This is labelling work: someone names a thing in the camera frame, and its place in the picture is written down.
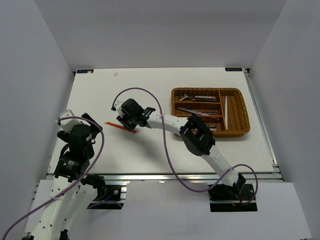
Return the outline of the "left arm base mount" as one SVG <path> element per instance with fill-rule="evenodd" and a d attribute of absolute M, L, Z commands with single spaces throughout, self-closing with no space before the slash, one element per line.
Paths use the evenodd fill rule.
<path fill-rule="evenodd" d="M 106 184 L 103 176 L 88 174 L 80 181 L 76 197 L 90 200 L 87 209 L 121 210 L 121 185 Z"/>

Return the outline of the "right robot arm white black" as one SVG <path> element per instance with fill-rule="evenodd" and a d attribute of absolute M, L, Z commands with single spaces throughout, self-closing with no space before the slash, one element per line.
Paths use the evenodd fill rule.
<path fill-rule="evenodd" d="M 152 107 L 144 109 L 132 98 L 116 100 L 111 109 L 118 112 L 116 119 L 129 131 L 140 126 L 180 136 L 187 150 L 203 158 L 221 178 L 222 187 L 218 189 L 226 198 L 236 200 L 243 195 L 246 179 L 221 154 L 213 132 L 199 116 L 177 117 Z"/>

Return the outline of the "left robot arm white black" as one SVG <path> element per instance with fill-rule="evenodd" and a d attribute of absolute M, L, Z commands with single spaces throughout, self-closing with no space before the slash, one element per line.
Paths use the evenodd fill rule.
<path fill-rule="evenodd" d="M 42 214 L 27 240 L 67 240 L 76 221 L 94 200 L 105 196 L 103 179 L 90 170 L 102 151 L 95 153 L 97 135 L 103 128 L 87 113 L 74 116 L 69 109 L 56 123 L 60 126 L 57 137 L 65 142 L 54 171 L 49 199 L 33 209 L 29 216 Z"/>

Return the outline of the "knife with pink handle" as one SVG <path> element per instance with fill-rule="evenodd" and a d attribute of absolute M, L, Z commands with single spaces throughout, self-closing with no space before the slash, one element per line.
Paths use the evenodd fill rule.
<path fill-rule="evenodd" d="M 192 113 L 192 114 L 196 114 L 200 111 L 195 110 L 195 109 L 189 109 L 189 108 L 183 108 L 183 107 L 178 107 L 178 110 L 184 111 L 184 112 L 188 112 L 188 113 Z"/>

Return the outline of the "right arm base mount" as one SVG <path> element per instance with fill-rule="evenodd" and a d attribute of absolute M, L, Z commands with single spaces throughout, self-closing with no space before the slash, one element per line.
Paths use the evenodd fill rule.
<path fill-rule="evenodd" d="M 252 184 L 245 184 L 241 193 L 232 193 L 227 187 L 218 184 L 208 191 L 212 213 L 257 212 L 255 189 Z"/>

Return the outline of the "fork with black handle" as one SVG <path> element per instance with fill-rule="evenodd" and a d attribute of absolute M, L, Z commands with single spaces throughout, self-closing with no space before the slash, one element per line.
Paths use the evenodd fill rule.
<path fill-rule="evenodd" d="M 194 98 L 194 97 L 183 97 L 179 99 L 180 102 L 182 101 L 198 101 L 198 102 L 217 102 L 216 98 Z"/>

